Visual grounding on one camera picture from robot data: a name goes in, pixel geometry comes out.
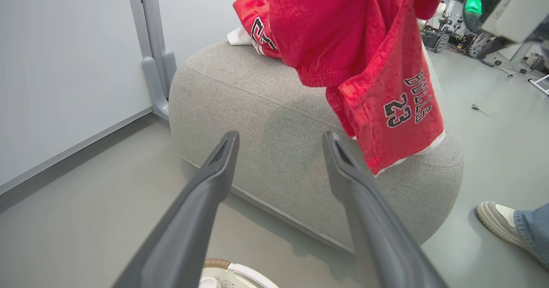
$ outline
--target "shoe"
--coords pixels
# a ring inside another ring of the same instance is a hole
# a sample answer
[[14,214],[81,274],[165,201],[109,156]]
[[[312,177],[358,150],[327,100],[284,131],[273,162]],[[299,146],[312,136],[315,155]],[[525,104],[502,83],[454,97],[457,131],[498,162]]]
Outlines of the shoe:
[[523,249],[523,251],[529,253],[544,268],[549,270],[549,267],[531,251],[526,241],[520,235],[513,219],[514,212],[515,210],[509,206],[492,201],[482,202],[477,206],[477,216],[488,230],[503,241],[515,245],[519,249]]
[[263,274],[223,259],[206,259],[198,288],[264,287],[278,288]]

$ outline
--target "printed number 23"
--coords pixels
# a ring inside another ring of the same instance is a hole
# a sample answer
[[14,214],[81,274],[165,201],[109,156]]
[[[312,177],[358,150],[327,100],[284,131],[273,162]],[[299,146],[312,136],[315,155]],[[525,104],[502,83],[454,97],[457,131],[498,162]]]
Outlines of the printed number 23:
[[[385,115],[389,118],[387,120],[387,125],[389,127],[396,127],[402,124],[403,122],[408,121],[412,117],[412,111],[410,110],[410,106],[408,106],[408,97],[406,96],[406,93],[403,93],[402,96],[402,102],[398,102],[396,100],[386,104],[383,106],[385,108]],[[396,110],[404,111],[404,114],[399,116],[397,118]]]

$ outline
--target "whiteboard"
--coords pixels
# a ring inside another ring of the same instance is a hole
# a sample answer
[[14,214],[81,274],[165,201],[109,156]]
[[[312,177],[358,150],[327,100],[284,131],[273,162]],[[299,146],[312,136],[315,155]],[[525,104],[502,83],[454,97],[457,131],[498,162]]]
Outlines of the whiteboard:
[[0,187],[151,106],[129,0],[0,0]]

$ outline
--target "jeans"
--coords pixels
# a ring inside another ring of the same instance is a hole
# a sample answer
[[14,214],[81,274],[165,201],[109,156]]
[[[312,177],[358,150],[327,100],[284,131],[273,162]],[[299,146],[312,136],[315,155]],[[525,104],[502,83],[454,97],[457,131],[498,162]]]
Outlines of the jeans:
[[524,241],[549,266],[549,203],[535,210],[516,211],[513,217]]

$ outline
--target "gray ottoman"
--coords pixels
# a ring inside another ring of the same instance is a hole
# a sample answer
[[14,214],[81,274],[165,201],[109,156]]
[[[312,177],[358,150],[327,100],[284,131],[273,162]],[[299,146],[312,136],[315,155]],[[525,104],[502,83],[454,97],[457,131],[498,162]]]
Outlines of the gray ottoman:
[[[430,67],[445,123],[440,85]],[[324,90],[302,86],[296,71],[251,47],[214,44],[175,73],[170,126],[177,151],[198,167],[226,131],[241,133],[233,191],[326,243],[353,251],[343,206],[332,196],[322,134],[331,130],[361,161]],[[422,244],[444,222],[461,186],[461,149],[446,139],[429,155],[389,168],[374,183],[415,240]]]

